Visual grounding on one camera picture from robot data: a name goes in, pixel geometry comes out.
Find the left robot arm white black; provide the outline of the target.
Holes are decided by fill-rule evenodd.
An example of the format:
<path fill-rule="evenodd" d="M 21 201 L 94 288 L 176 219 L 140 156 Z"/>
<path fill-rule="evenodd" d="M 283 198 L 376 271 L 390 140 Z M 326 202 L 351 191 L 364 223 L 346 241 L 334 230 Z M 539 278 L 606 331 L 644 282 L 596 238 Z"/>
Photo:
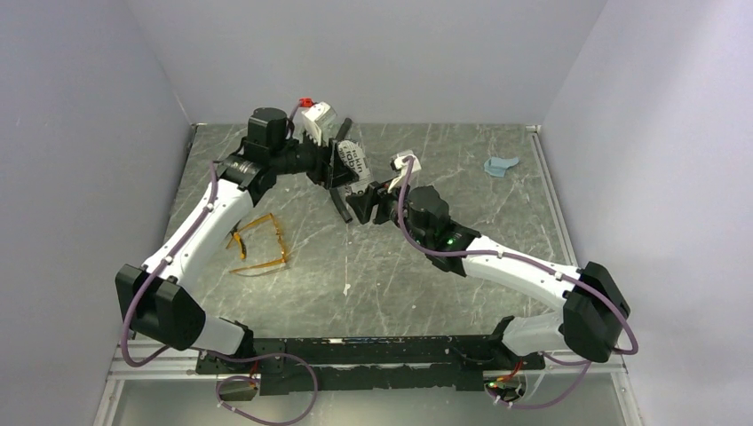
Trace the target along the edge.
<path fill-rule="evenodd" d="M 353 122 L 344 119 L 329 137 L 326 131 L 335 118 L 328 104 L 315 103 L 304 109 L 304 130 L 297 136 L 292 115 L 275 107 L 255 109 L 238 147 L 210 163 L 207 189 L 177 231 L 144 262 L 118 271 L 115 287 L 123 315 L 119 346 L 129 366 L 153 360 L 130 355 L 131 333 L 150 337 L 165 350 L 203 351 L 234 373 L 252 365 L 253 331 L 208 314 L 194 299 L 194 286 L 219 244 L 278 177 L 304 173 L 330 192 L 356 180 L 338 151 Z"/>

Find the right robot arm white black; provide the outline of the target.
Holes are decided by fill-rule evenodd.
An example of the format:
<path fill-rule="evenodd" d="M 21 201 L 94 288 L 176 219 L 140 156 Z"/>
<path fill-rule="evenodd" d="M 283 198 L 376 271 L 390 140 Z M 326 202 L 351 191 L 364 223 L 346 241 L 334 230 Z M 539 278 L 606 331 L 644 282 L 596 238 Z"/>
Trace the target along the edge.
<path fill-rule="evenodd" d="M 630 307 L 604 265 L 556 264 L 507 248 L 452 219 L 431 185 L 401 191 L 374 182 L 345 200 L 362 224 L 394 223 L 443 272 L 493 281 L 550 309 L 503 320 L 499 337 L 488 345 L 497 367 L 512 367 L 536 352 L 571 351 L 595 363 L 624 352 L 618 340 L 629 331 Z"/>

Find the printed glasses pouch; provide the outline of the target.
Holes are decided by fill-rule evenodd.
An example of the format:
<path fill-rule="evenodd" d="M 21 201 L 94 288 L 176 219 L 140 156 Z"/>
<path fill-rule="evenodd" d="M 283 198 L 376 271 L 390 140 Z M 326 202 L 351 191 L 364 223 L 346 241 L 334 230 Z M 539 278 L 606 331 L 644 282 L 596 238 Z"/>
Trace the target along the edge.
<path fill-rule="evenodd" d="M 352 140 L 343 140 L 337 144 L 337 152 L 344 165 L 356 176 L 352 183 L 345 185 L 345 194 L 365 193 L 373 181 L 373 174 L 363 147 Z"/>

